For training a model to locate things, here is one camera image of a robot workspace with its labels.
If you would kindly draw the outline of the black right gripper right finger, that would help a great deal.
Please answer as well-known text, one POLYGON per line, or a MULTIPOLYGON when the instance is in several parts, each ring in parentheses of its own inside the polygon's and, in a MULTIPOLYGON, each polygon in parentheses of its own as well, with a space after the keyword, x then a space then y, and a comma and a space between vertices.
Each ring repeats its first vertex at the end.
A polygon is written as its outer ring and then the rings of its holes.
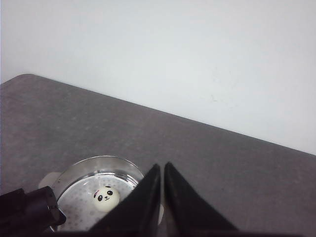
POLYGON ((164 193, 179 232, 238 230, 194 190, 171 162, 164 167, 164 193))

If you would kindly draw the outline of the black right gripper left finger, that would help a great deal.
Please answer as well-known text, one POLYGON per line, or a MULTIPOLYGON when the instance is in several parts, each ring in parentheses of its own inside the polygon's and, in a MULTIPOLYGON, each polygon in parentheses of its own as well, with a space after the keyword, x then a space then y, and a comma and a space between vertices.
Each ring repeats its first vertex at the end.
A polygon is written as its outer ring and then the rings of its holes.
POLYGON ((90 232, 156 232, 160 209, 160 166, 155 164, 136 188, 90 232))

